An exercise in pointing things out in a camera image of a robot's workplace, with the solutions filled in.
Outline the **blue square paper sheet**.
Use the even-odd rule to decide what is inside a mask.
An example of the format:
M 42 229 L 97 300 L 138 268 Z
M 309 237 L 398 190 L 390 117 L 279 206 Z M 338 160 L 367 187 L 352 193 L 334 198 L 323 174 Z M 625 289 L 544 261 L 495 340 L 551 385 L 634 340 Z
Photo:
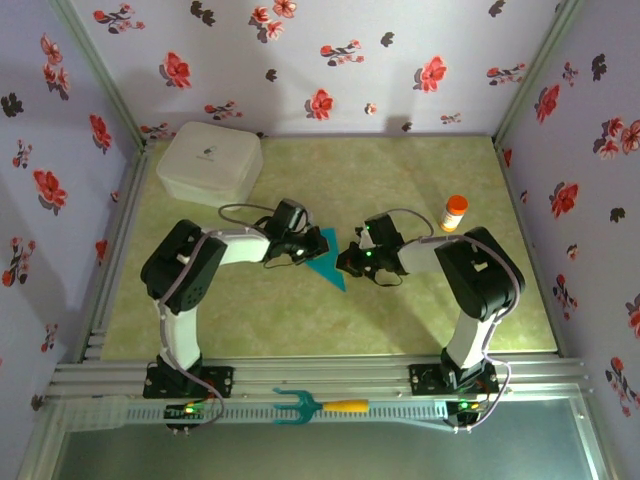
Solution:
M 339 255 L 336 230 L 334 228 L 324 228 L 320 230 L 322 236 L 327 240 L 329 250 L 306 262 L 306 265 L 340 291 L 346 291 L 346 283 L 343 272 L 336 268 Z

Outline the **orange capped small bottle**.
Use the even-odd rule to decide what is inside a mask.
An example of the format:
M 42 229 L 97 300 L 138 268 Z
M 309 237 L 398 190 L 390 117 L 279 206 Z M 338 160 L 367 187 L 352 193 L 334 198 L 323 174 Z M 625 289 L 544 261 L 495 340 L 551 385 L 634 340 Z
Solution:
M 452 195 L 448 198 L 439 220 L 439 227 L 445 232 L 453 232 L 459 226 L 466 214 L 469 202 L 462 195 Z

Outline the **white plastic lidded box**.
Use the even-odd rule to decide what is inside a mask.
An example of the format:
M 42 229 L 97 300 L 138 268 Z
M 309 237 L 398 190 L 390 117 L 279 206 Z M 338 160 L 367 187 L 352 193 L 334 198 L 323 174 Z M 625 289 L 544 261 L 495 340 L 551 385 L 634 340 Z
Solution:
M 190 121 L 170 142 L 156 174 L 171 197 L 221 207 L 245 202 L 262 167 L 257 135 Z

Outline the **grey metal panel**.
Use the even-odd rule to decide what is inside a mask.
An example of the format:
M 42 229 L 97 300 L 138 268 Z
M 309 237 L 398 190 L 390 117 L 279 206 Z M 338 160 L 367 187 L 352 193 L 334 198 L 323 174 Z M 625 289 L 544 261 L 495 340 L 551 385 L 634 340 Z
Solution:
M 16 480 L 632 480 L 574 397 L 506 402 L 453 433 L 407 423 L 71 431 L 43 413 Z

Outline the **aluminium frame rail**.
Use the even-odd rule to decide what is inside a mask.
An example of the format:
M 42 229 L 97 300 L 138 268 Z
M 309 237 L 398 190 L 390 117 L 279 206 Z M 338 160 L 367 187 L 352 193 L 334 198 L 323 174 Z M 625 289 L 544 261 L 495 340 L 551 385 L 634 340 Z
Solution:
M 506 398 L 552 398 L 574 391 L 591 393 L 593 381 L 584 362 L 556 354 L 502 355 L 511 366 Z M 409 367 L 431 364 L 435 356 L 327 356 L 209 359 L 207 366 L 234 370 L 231 399 L 258 402 L 275 397 L 274 387 L 307 390 L 321 401 L 368 398 L 406 400 L 411 395 Z M 45 390 L 47 397 L 140 397 L 146 365 L 140 362 L 89 361 L 60 364 Z

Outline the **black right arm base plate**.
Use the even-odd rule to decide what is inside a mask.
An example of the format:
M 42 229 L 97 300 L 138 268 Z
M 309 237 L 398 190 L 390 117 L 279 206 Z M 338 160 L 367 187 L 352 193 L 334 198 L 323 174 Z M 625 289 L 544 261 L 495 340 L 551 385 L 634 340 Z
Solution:
M 487 363 L 465 370 L 444 364 L 412 364 L 408 371 L 413 396 L 493 394 L 500 390 L 496 369 Z

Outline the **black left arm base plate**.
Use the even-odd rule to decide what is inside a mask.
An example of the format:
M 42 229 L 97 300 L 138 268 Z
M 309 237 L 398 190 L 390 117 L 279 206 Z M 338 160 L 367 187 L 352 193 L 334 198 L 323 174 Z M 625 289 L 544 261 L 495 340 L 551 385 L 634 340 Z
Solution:
M 234 369 L 228 366 L 201 366 L 190 373 L 214 387 L 223 398 L 229 398 L 233 387 Z M 142 396 L 145 399 L 207 398 L 213 393 L 187 378 L 178 370 L 164 365 L 147 368 Z

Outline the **aluminium side rail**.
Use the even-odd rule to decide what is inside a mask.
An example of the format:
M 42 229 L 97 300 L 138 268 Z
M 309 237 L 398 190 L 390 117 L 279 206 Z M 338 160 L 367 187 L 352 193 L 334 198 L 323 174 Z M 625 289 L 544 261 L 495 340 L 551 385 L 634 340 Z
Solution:
M 149 160 L 153 147 L 149 144 L 133 158 L 131 166 L 126 171 L 124 184 L 121 188 L 120 199 L 115 211 L 115 219 L 108 230 L 105 258 L 98 267 L 98 274 L 89 296 L 89 309 L 81 335 L 75 347 L 72 362 L 100 361 L 102 346 L 98 345 L 97 354 L 87 354 L 92 349 L 90 345 L 94 333 L 103 339 L 106 337 L 111 311 L 117 296 L 118 285 L 126 259 L 129 231 L 135 222 L 135 215 L 139 204 L 139 196 L 144 187 Z

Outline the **aluminium corner post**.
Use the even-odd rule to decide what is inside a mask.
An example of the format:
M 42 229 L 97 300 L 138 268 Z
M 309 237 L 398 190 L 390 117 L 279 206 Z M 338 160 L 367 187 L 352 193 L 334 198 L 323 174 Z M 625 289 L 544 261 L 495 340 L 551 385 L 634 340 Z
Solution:
M 548 63 L 553 59 L 556 50 L 561 46 L 564 37 L 571 30 L 573 23 L 586 3 L 587 0 L 561 0 L 559 2 L 553 21 L 528 67 L 522 84 L 509 104 L 495 134 L 492 136 L 492 143 L 495 149 L 502 146 L 504 139 L 520 120 L 526 110 L 525 103 L 530 92 L 539 77 L 546 71 Z
M 113 77 L 109 73 L 106 64 L 97 50 L 94 41 L 91 39 L 88 30 L 82 23 L 75 7 L 71 4 L 70 0 L 46 1 L 55 12 L 58 20 L 75 41 L 93 76 L 106 94 L 110 105 L 116 110 L 119 120 L 126 128 L 136 147 L 139 151 L 143 151 L 146 147 L 146 141 L 142 139 L 142 135 L 139 133 L 124 97 L 121 95 Z

